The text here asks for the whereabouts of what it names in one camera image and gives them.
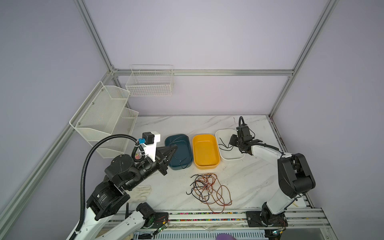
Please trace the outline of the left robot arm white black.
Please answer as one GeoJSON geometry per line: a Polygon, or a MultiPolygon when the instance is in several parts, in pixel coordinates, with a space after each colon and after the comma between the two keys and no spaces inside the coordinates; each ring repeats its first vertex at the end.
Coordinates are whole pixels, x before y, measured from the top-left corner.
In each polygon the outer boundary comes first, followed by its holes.
{"type": "Polygon", "coordinates": [[[136,139],[127,134],[115,134],[97,142],[88,152],[80,181],[80,218],[69,240],[94,240],[103,226],[118,210],[128,204],[129,192],[155,172],[167,174],[168,165],[178,146],[157,147],[154,132],[136,139]],[[131,155],[116,156],[105,169],[105,177],[90,197],[86,198],[86,176],[94,152],[113,139],[128,139],[135,143],[131,155]]]}

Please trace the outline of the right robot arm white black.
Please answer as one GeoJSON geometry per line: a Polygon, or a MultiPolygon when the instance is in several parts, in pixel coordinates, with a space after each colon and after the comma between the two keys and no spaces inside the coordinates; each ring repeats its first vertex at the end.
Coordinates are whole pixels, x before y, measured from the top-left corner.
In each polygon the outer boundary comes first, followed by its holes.
{"type": "Polygon", "coordinates": [[[243,154],[260,158],[277,169],[279,189],[265,202],[260,212],[260,225],[272,227],[284,219],[284,213],[296,199],[316,186],[315,178],[303,154],[283,152],[277,147],[256,139],[242,116],[239,117],[237,133],[231,136],[230,144],[243,154]]]}

